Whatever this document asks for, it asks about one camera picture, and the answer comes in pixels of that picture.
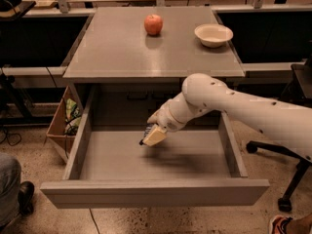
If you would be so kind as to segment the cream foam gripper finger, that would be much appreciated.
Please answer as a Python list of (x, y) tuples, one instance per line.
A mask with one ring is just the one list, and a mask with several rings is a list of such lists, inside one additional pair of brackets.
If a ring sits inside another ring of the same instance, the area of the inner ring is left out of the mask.
[(153, 146), (167, 137), (167, 131), (162, 129), (157, 124), (154, 124), (147, 137), (143, 140), (143, 143), (148, 146)]

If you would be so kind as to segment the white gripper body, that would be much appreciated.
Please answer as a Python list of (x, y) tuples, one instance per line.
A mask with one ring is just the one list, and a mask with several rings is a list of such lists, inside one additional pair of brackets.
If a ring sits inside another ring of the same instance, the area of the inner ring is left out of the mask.
[(167, 100), (157, 111), (155, 111), (148, 119), (148, 124), (157, 124), (161, 129), (167, 132), (176, 132), (182, 128), (170, 111), (172, 99)]

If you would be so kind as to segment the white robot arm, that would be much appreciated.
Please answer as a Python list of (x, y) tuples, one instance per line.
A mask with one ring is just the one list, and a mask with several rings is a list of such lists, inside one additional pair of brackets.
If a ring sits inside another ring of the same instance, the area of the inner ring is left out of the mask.
[(142, 144), (152, 146), (211, 111), (224, 112), (286, 147), (306, 161), (312, 159), (312, 109), (272, 98), (231, 90), (222, 81), (195, 73), (181, 92), (147, 120)]

